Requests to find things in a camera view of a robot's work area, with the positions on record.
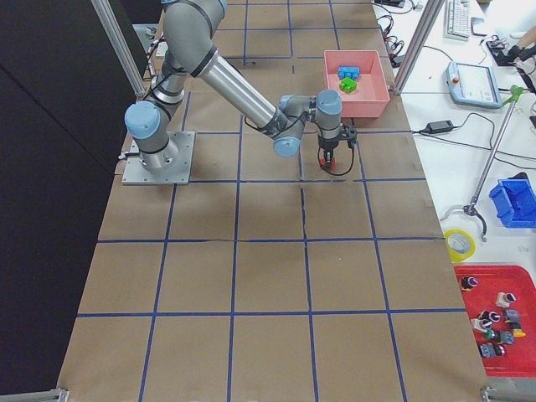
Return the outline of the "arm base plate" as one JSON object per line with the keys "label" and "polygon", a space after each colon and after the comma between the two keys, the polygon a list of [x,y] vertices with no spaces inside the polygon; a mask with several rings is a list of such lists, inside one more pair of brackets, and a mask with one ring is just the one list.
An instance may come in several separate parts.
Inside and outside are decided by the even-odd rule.
{"label": "arm base plate", "polygon": [[168,144],[159,153],[139,151],[134,140],[122,174],[125,185],[188,185],[197,132],[169,131]]}

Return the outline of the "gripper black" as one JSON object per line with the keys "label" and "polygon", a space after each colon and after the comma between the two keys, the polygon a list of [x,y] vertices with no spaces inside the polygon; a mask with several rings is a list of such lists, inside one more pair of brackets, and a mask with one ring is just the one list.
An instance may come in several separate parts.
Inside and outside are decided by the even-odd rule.
{"label": "gripper black", "polygon": [[321,135],[317,136],[318,147],[323,150],[319,153],[319,165],[321,168],[327,168],[325,152],[329,152],[330,168],[336,167],[336,158],[333,150],[338,146],[341,140],[342,137],[340,135],[336,135],[332,138],[326,138]]}

